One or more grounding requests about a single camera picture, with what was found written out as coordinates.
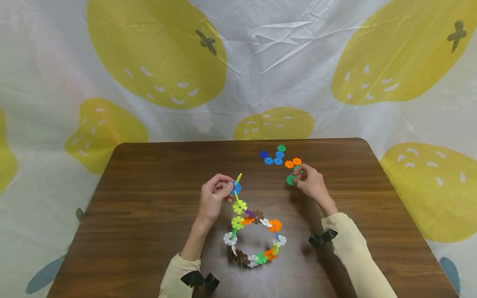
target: hand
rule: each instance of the hand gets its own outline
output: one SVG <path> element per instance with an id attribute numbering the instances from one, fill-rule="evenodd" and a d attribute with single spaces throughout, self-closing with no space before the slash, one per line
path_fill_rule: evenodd
<path id="1" fill-rule="evenodd" d="M 197 220 L 205 229 L 210 229 L 220 213 L 222 202 L 232 203 L 233 179 L 217 174 L 202 185 Z"/>
<path id="2" fill-rule="evenodd" d="M 338 213 L 336 204 L 326 188 L 323 174 L 307 164 L 301 164 L 293 172 L 293 175 L 296 176 L 296 178 L 293 179 L 296 186 L 302 192 L 312 197 L 318 205 L 320 205 L 320 208 L 326 216 Z"/>

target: wood grain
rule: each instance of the wood grain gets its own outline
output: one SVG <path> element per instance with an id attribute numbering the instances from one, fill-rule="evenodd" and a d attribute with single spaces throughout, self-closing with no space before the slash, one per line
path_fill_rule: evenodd
<path id="1" fill-rule="evenodd" d="M 242 172 L 240 198 L 268 219 L 278 219 L 287 244 L 259 268 L 230 261 L 223 235 L 232 207 L 207 237 L 203 275 L 220 285 L 213 297 L 354 297 L 331 247 L 315 250 L 311 232 L 321 214 L 285 179 L 290 170 L 266 165 L 259 151 L 300 157 L 325 177 L 339 209 L 354 219 L 379 268 L 403 298 L 457 297 L 368 144 L 362 139 L 122 144 L 97 187 L 50 298 L 156 298 L 169 260 L 179 252 L 197 213 L 200 188 L 216 173 Z M 238 231 L 237 248 L 250 254 L 270 247 L 262 225 Z"/>

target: beige sleeve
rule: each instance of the beige sleeve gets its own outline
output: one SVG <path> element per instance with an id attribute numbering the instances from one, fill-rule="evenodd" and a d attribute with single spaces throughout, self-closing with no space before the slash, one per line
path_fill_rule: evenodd
<path id="1" fill-rule="evenodd" d="M 192 297 L 194 288 L 189 287 L 180 279 L 187 273 L 198 270 L 200 270 L 200 260 L 194 262 L 185 261 L 180 254 L 177 254 L 172 258 L 162 278 L 159 298 Z"/>
<path id="2" fill-rule="evenodd" d="M 340 258 L 358 298 L 397 298 L 393 288 L 374 262 L 358 227 L 344 213 L 321 220 L 323 229 L 338 232 L 332 240 L 334 253 Z"/>

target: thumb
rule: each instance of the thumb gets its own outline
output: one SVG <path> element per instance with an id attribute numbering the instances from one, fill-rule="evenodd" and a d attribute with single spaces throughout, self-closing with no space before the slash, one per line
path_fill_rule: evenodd
<path id="1" fill-rule="evenodd" d="M 294 182 L 294 184 L 298 187 L 298 188 L 301 188 L 303 186 L 303 184 L 305 183 L 305 181 L 302 181 L 298 178 L 295 178 L 295 179 L 292 179 L 292 181 Z"/>
<path id="2" fill-rule="evenodd" d="M 232 189 L 234 188 L 234 184 L 232 182 L 227 183 L 225 187 L 223 187 L 221 190 L 219 190 L 216 195 L 220 199 L 223 199 L 224 197 L 227 197 Z"/>

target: yellow fruit print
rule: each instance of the yellow fruit print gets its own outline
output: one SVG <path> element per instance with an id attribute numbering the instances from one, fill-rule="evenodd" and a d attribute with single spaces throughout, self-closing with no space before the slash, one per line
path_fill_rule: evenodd
<path id="1" fill-rule="evenodd" d="M 315 120 L 307 112 L 278 107 L 240 121 L 235 140 L 306 139 L 313 132 Z"/>
<path id="2" fill-rule="evenodd" d="M 91 173 L 100 175 L 117 145 L 148 140 L 146 128 L 128 111 L 107 100 L 91 98 L 82 103 L 78 130 L 65 148 Z"/>
<path id="3" fill-rule="evenodd" d="M 476 24 L 476 0 L 392 0 L 349 40 L 332 93 L 353 105 L 412 100 L 456 63 Z"/>
<path id="4" fill-rule="evenodd" d="M 403 143 L 381 165 L 425 238 L 457 242 L 477 232 L 477 161 L 447 148 Z"/>
<path id="5" fill-rule="evenodd" d="M 222 40 L 187 0 L 90 0 L 87 22 L 108 72 L 151 103 L 193 108 L 224 87 Z"/>
<path id="6" fill-rule="evenodd" d="M 7 144 L 5 135 L 5 115 L 0 110 L 0 193 L 10 184 L 17 173 L 18 162 Z"/>

